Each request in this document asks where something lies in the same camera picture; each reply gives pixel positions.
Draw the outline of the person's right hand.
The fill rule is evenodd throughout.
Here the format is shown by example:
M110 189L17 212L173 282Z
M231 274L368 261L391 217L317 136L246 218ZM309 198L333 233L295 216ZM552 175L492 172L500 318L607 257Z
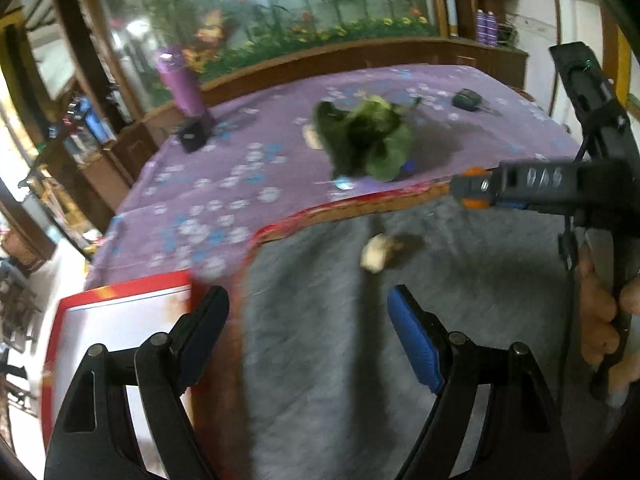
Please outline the person's right hand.
M582 358L592 368L602 364L606 356L620 346L620 335L613 327L617 308L639 315L639 278L628 283L616 302L611 289L597 274L592 251L587 243L579 249L579 321Z

